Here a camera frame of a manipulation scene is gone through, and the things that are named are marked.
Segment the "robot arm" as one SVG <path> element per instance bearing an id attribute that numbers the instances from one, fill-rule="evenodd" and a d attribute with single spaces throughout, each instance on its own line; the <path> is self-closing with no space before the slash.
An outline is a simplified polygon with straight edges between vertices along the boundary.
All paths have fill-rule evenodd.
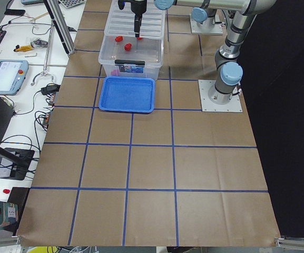
<path id="1" fill-rule="evenodd" d="M 218 76 L 213 87 L 208 91 L 209 99 L 219 105 L 227 104 L 235 95 L 234 88 L 240 83 L 242 67 L 236 63 L 240 47 L 258 14 L 269 10 L 275 1 L 154 1 L 154 6 L 167 10 L 172 6 L 190 6 L 213 14 L 215 10 L 235 11 L 229 23 L 225 42 L 215 54 Z"/>

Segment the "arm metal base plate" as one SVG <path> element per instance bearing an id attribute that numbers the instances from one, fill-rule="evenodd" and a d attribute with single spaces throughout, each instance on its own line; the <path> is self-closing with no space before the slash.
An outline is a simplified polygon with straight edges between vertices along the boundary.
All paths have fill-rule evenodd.
<path id="1" fill-rule="evenodd" d="M 192 34 L 206 34 L 222 36 L 223 30 L 219 15 L 216 14 L 215 18 L 208 17 L 203 23 L 199 23 L 192 19 L 190 15 L 190 26 Z"/>
<path id="2" fill-rule="evenodd" d="M 222 94 L 215 89 L 215 80 L 198 80 L 198 84 L 203 112 L 243 112 L 237 87 L 230 94 Z"/>

